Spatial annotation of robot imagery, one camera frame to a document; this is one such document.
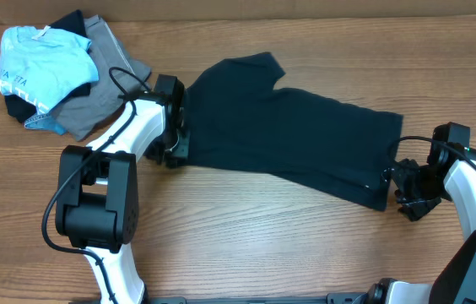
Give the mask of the dark navy t-shirt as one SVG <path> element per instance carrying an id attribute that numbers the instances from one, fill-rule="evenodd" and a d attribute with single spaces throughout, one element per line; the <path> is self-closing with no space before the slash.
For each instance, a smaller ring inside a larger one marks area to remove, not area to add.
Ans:
<path id="1" fill-rule="evenodd" d="M 188 164 L 271 174 L 383 211 L 381 178 L 395 154 L 403 118 L 296 88 L 263 52 L 227 58 L 187 88 Z"/>

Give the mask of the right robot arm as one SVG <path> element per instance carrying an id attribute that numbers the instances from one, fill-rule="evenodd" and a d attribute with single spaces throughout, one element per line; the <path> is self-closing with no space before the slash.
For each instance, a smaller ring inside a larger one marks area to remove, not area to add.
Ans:
<path id="1" fill-rule="evenodd" d="M 452 202 L 464 243 L 433 284 L 385 278 L 359 303 L 476 303 L 476 149 L 470 145 L 470 129 L 449 122 L 436 127 L 427 141 L 426 165 L 400 160 L 382 179 L 395 182 L 399 211 L 411 221 L 422 219 L 442 200 Z"/>

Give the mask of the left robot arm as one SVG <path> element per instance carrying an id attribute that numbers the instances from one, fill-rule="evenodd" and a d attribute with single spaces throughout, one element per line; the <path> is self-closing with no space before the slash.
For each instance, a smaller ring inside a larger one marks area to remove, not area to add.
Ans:
<path id="1" fill-rule="evenodd" d="M 139 222 L 138 162 L 187 153 L 181 97 L 143 92 L 86 146 L 69 145 L 60 159 L 52 199 L 57 232 L 84 256 L 101 303 L 145 303 L 146 284 L 133 258 Z"/>

